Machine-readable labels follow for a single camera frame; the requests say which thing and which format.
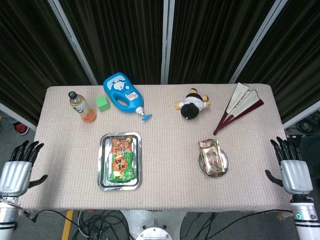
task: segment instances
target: black plush hat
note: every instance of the black plush hat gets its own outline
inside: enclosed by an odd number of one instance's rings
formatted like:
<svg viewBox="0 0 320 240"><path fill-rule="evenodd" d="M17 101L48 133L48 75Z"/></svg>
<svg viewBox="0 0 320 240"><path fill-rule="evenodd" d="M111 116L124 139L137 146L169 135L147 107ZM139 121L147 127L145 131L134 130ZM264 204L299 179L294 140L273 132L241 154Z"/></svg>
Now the black plush hat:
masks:
<svg viewBox="0 0 320 240"><path fill-rule="evenodd" d="M198 116L199 108L197 108L197 106L191 102L188 104L184 104L180 109L180 112L184 118L190 120Z"/></svg>

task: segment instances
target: green cube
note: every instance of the green cube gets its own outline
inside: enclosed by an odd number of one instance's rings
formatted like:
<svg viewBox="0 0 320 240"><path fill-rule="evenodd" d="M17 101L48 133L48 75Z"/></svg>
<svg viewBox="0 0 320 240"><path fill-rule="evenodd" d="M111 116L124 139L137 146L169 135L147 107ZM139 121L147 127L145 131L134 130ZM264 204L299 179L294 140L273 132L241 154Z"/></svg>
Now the green cube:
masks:
<svg viewBox="0 0 320 240"><path fill-rule="evenodd" d="M97 97L95 99L96 106L100 110L100 112L103 112L105 110L108 110L110 108L110 105L106 99L105 96Z"/></svg>

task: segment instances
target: black curtain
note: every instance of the black curtain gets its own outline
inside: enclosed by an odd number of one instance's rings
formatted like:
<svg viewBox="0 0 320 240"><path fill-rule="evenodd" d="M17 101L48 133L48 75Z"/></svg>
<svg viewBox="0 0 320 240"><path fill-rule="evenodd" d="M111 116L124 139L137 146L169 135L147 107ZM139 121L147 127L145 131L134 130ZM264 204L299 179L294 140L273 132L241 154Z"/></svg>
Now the black curtain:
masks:
<svg viewBox="0 0 320 240"><path fill-rule="evenodd" d="M0 27L0 102L31 123L48 87L90 85L47 1L1 1Z"/></svg>
<svg viewBox="0 0 320 240"><path fill-rule="evenodd" d="M228 83L273 0L176 0L169 84Z"/></svg>
<svg viewBox="0 0 320 240"><path fill-rule="evenodd" d="M116 72L160 83L163 0L60 2L99 84Z"/></svg>
<svg viewBox="0 0 320 240"><path fill-rule="evenodd" d="M240 74L272 87L285 123L320 100L320 1L289 1Z"/></svg>

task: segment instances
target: yellow floor stripe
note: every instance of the yellow floor stripe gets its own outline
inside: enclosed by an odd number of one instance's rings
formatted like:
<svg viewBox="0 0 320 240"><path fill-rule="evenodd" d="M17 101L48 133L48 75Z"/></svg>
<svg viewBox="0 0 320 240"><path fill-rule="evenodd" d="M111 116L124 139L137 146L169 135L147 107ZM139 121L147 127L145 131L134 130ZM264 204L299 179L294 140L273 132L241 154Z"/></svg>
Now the yellow floor stripe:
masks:
<svg viewBox="0 0 320 240"><path fill-rule="evenodd" d="M73 210L69 210L66 212L66 217L70 220L72 220L72 215L74 214ZM62 233L61 240L68 240L69 239L69 232L70 232L71 222L69 220L64 221L64 228Z"/></svg>

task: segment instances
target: black bottle cap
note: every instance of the black bottle cap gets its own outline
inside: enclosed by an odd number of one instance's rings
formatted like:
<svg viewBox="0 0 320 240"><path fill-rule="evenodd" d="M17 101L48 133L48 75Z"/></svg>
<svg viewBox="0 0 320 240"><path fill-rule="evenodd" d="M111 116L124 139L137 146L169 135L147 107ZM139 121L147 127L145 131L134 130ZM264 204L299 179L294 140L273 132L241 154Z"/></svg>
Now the black bottle cap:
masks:
<svg viewBox="0 0 320 240"><path fill-rule="evenodd" d="M78 95L76 94L75 91L71 91L71 92L69 92L68 96L70 99L75 99Z"/></svg>

